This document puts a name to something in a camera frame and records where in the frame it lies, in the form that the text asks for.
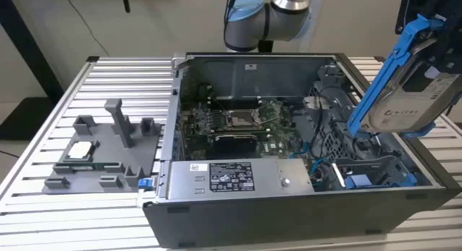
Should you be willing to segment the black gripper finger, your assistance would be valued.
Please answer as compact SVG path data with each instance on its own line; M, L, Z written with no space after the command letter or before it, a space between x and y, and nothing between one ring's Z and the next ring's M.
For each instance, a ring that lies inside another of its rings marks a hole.
M405 75L404 91L408 93L422 92L438 75L440 70L430 63L420 61Z

